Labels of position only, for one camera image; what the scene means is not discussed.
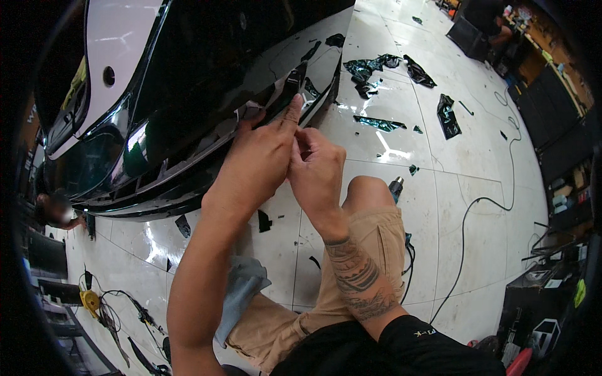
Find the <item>worker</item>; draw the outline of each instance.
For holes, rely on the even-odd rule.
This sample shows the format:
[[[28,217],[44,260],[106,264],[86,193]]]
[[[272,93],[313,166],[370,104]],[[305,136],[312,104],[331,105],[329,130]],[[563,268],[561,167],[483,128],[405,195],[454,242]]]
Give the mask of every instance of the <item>worker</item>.
[[[34,178],[34,216],[41,225],[49,225],[63,230],[71,230],[82,225],[86,228],[84,214],[72,219],[73,209],[67,197],[60,193],[50,194],[46,189],[43,175],[44,165],[38,166]]]
[[[493,48],[512,37],[512,31],[503,25],[501,18],[504,8],[504,0],[470,0],[464,10],[464,18],[489,37]]]
[[[226,343],[274,375],[504,375],[400,305],[405,232],[385,182],[358,176],[339,205],[346,151],[300,129],[297,94],[285,114],[252,130],[241,122],[178,266],[167,308],[175,375],[225,375],[212,339],[222,316],[231,246],[288,179],[326,249],[316,307],[300,315],[256,294]]]

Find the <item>gray cloth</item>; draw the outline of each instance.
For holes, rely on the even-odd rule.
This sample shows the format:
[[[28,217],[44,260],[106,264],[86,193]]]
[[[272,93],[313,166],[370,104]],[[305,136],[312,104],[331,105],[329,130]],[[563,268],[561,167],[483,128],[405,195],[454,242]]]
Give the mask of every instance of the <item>gray cloth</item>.
[[[222,320],[213,336],[222,348],[226,348],[226,338],[249,306],[251,299],[272,284],[267,278],[267,270],[261,266],[258,259],[232,256],[230,262],[232,266],[228,273]]]

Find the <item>wrist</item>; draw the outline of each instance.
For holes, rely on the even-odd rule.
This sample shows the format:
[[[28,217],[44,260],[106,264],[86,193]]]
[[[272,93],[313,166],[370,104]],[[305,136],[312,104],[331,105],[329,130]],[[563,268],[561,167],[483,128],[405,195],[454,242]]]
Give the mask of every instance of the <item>wrist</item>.
[[[242,203],[237,207],[237,203],[238,200],[232,198],[221,199],[209,189],[201,201],[201,220],[237,229],[249,222],[253,215],[253,211],[245,210]]]
[[[309,220],[325,244],[336,243],[349,237],[349,218],[340,207],[314,215]]]

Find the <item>glossy floor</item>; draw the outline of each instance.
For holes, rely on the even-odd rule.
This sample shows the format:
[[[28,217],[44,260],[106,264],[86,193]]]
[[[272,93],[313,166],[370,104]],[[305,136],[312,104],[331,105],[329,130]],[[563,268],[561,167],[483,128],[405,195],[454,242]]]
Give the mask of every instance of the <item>glossy floor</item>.
[[[423,24],[414,22],[412,16],[420,17]],[[397,176],[405,179],[399,207],[417,255],[404,306],[424,321],[436,312],[457,276],[467,204],[480,196],[506,207],[514,203],[507,212],[479,202],[467,216],[462,274],[433,323],[438,331],[466,343],[495,333],[504,286],[527,266],[520,259],[528,255],[533,234],[542,233],[533,221],[546,223],[547,208],[529,135],[520,118],[520,133],[507,120],[514,116],[512,110],[514,114],[518,111],[512,102],[503,106],[494,94],[497,91],[503,96],[504,81],[483,64],[467,58],[447,39],[445,33],[451,26],[447,15],[432,1],[358,0],[343,61],[376,58],[384,53],[408,54],[438,86],[430,89],[414,84],[402,64],[375,72],[375,77],[383,78],[379,94],[362,100],[349,73],[343,71],[337,98],[340,105],[331,105],[319,128],[347,149],[345,185],[360,174],[377,176],[385,182]],[[454,105],[462,134],[449,140],[445,140],[436,116],[441,93],[461,100],[474,111],[471,116],[458,103]],[[354,122],[354,114],[396,120],[408,128],[379,132]],[[412,131],[414,126],[424,133]],[[512,144],[513,186],[509,142],[521,137]],[[408,169],[412,164],[420,168],[414,176]],[[237,242],[237,251],[256,257],[267,268],[272,285],[264,294],[289,309],[309,310],[320,286],[320,270],[309,258],[314,256],[321,262],[323,243],[287,183],[262,210],[273,221],[272,230],[259,233],[258,217],[253,216]],[[193,230],[199,215],[200,211],[185,215]],[[188,242],[175,220],[132,223],[98,219],[98,237],[93,242],[81,228],[68,233],[49,228],[48,232],[67,242],[71,282],[76,283],[85,264],[104,290],[129,292],[165,328],[171,283]],[[126,298],[111,297],[110,304],[122,322],[121,343],[127,344],[126,338],[131,336],[151,362],[165,363]],[[78,317],[121,371],[145,374],[128,351],[129,344],[123,346],[134,359],[128,369],[106,329],[82,309]],[[231,350],[217,347],[216,354],[222,363],[258,373]]]

